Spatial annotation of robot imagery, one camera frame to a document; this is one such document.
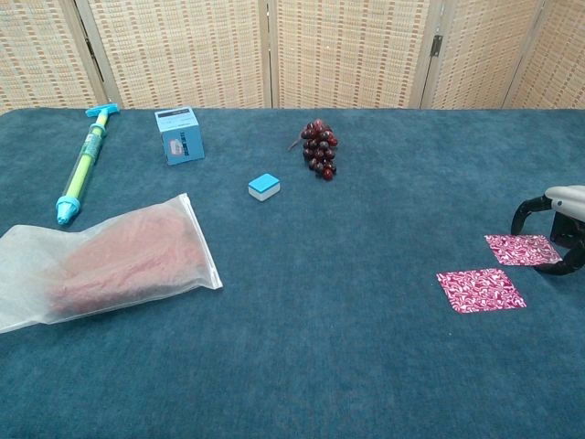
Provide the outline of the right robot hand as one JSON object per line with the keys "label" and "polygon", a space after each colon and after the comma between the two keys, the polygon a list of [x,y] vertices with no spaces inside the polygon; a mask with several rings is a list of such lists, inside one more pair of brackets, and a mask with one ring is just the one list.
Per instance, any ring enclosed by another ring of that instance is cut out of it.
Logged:
{"label": "right robot hand", "polygon": [[569,251],[561,261],[541,263],[534,269],[551,275],[574,273],[584,265],[584,186],[550,187],[542,196],[523,201],[513,217],[511,234],[519,235],[526,218],[544,210],[555,211],[550,240]]}

